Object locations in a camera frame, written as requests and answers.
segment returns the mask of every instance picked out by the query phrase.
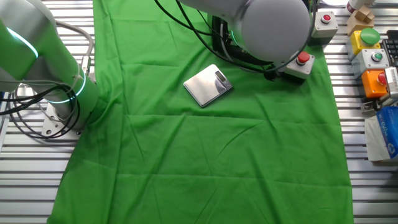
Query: slotted aluminum frame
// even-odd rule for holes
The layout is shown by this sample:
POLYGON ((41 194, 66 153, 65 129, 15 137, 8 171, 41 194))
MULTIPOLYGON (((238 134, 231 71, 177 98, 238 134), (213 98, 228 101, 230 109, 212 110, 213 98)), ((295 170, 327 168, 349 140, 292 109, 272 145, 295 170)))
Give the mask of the slotted aluminum frame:
MULTIPOLYGON (((44 3, 56 19, 94 35, 91 1, 58 0, 44 3)), ((319 11, 333 11, 340 26, 324 51, 353 185, 354 221, 357 224, 398 223, 398 165, 373 164, 367 160, 364 136, 366 116, 360 111, 358 87, 345 49, 349 14, 342 7, 319 11)), ((373 13, 376 15, 375 29, 383 39, 387 38, 387 30, 398 30, 398 8, 373 9, 373 13)), ((73 31, 61 27, 58 31, 69 51, 80 62, 88 41, 73 31)), ((44 116, 38 107, 23 111, 22 115, 36 131, 41 132, 44 116)), ((19 132, 13 123, 8 124, 0 153, 0 223, 46 222, 75 144, 74 140, 62 139, 51 143, 36 141, 19 132)))

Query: green button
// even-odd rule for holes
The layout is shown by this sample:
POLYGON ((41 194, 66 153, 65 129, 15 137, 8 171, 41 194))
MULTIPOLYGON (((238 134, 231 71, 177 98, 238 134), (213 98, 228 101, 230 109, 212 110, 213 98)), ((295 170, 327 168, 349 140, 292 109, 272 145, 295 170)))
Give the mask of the green button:
POLYGON ((380 34, 372 28, 365 28, 361 32, 361 39, 366 45, 375 45, 380 41, 380 34))
POLYGON ((376 53, 374 54, 374 57, 381 60, 383 58, 383 55, 380 53, 376 53))

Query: red emergency button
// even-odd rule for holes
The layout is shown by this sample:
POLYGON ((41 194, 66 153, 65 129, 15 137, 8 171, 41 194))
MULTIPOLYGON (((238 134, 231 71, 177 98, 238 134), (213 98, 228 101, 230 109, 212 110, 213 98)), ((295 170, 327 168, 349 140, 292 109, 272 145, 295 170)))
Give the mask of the red emergency button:
POLYGON ((328 24, 328 23, 331 21, 331 16, 329 16, 329 15, 324 15, 324 16, 321 18, 321 21, 322 21, 324 24, 328 24))
POLYGON ((305 63, 307 61, 310 60, 310 54, 306 53, 306 52, 301 52, 298 57, 297 57, 297 63, 299 65, 305 65, 305 63))
POLYGON ((387 85, 386 74, 384 72, 379 74, 377 82, 379 82, 380 85, 387 85))

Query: red button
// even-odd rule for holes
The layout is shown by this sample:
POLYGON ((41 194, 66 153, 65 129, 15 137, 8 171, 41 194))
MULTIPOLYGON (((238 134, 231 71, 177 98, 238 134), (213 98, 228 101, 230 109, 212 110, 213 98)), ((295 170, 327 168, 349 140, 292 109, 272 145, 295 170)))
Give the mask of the red button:
POLYGON ((297 60, 300 63, 306 63, 307 61, 310 60, 310 54, 306 52, 301 52, 300 55, 298 55, 297 60))
POLYGON ((330 17, 329 15, 324 15, 324 16, 323 16, 323 19, 326 20, 326 21, 330 21, 330 20, 331 20, 331 17, 330 17))
POLYGON ((386 79, 386 74, 380 73, 379 77, 377 78, 377 81, 382 84, 382 85, 387 85, 387 79, 386 79))

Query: cable connector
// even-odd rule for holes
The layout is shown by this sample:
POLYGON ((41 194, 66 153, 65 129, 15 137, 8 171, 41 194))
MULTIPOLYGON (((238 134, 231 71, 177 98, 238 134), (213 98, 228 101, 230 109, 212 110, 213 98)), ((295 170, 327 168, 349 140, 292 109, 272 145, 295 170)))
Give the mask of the cable connector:
POLYGON ((83 56, 81 60, 81 68, 85 75, 90 74, 90 67, 91 67, 91 57, 90 56, 83 56))

